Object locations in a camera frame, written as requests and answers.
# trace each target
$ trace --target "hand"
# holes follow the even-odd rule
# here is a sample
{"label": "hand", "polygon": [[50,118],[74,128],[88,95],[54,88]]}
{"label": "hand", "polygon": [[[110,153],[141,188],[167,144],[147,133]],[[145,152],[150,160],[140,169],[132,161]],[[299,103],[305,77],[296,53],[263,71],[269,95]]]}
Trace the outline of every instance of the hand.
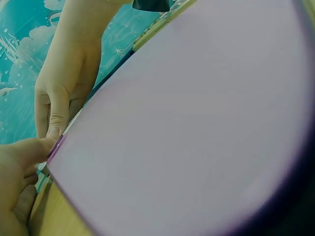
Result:
{"label": "hand", "polygon": [[56,130],[61,135],[83,107],[98,73],[102,35],[121,6],[106,0],[65,1],[35,84],[37,137]]}
{"label": "hand", "polygon": [[55,130],[61,135],[83,107],[96,80],[100,53],[101,39],[82,45],[54,38],[35,83],[38,138],[51,137]]}
{"label": "hand", "polygon": [[26,236],[35,196],[36,164],[46,161],[54,139],[26,139],[0,146],[0,235]]}

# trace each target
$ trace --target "fingernail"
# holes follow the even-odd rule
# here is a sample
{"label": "fingernail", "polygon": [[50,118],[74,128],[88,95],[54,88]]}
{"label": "fingernail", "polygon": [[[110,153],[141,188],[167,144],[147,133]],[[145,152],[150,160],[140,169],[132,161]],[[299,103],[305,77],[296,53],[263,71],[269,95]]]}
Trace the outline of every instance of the fingernail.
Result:
{"label": "fingernail", "polygon": [[51,127],[46,135],[47,138],[58,139],[59,138],[59,129],[57,127]]}

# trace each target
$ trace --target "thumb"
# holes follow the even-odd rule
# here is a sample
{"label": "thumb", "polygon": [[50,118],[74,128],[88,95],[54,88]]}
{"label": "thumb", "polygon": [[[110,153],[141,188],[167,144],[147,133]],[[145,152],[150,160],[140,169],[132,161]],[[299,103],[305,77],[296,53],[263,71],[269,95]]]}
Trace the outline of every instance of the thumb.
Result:
{"label": "thumb", "polygon": [[8,153],[21,164],[23,170],[26,170],[30,166],[45,162],[55,142],[56,140],[52,138],[24,139],[9,144]]}
{"label": "thumb", "polygon": [[69,93],[61,89],[49,95],[51,107],[46,137],[57,139],[69,123]]}

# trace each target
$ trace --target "wooden surface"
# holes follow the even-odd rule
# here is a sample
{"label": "wooden surface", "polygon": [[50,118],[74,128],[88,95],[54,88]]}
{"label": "wooden surface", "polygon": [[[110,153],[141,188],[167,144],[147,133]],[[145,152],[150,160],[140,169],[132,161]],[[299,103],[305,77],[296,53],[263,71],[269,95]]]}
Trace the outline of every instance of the wooden surface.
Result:
{"label": "wooden surface", "polygon": [[31,236],[91,236],[56,184],[46,181],[33,206],[29,231]]}

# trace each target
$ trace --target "teal tablecloth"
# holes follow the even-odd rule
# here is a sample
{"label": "teal tablecloth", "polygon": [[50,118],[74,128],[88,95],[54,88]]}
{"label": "teal tablecloth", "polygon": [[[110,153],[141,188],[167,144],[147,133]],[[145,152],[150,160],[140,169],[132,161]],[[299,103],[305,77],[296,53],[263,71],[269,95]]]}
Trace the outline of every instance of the teal tablecloth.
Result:
{"label": "teal tablecloth", "polygon": [[[64,0],[0,0],[0,144],[36,136],[34,83],[63,3]],[[96,83],[159,16],[132,9],[131,5],[120,10],[103,36],[102,49],[106,53],[102,53]]]}

